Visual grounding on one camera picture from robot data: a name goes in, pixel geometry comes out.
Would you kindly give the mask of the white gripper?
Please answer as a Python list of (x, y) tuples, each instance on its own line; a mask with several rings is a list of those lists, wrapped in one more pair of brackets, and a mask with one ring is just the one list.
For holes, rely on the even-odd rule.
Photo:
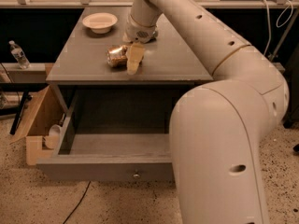
[(127, 73), (129, 75), (134, 75), (137, 72), (138, 67), (144, 57), (145, 48), (141, 43), (145, 44), (150, 42), (155, 30), (155, 26), (142, 26), (138, 24), (131, 15), (128, 16), (125, 23), (123, 41), (128, 43), (140, 42), (133, 43), (127, 50), (126, 66)]

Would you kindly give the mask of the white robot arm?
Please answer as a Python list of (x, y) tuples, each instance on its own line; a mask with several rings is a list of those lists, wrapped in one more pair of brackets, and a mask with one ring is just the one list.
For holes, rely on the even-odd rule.
[(126, 38), (148, 42), (160, 16), (213, 78), (178, 100), (169, 123), (183, 224), (270, 224), (259, 144), (288, 109), (284, 76), (193, 0), (135, 0)]

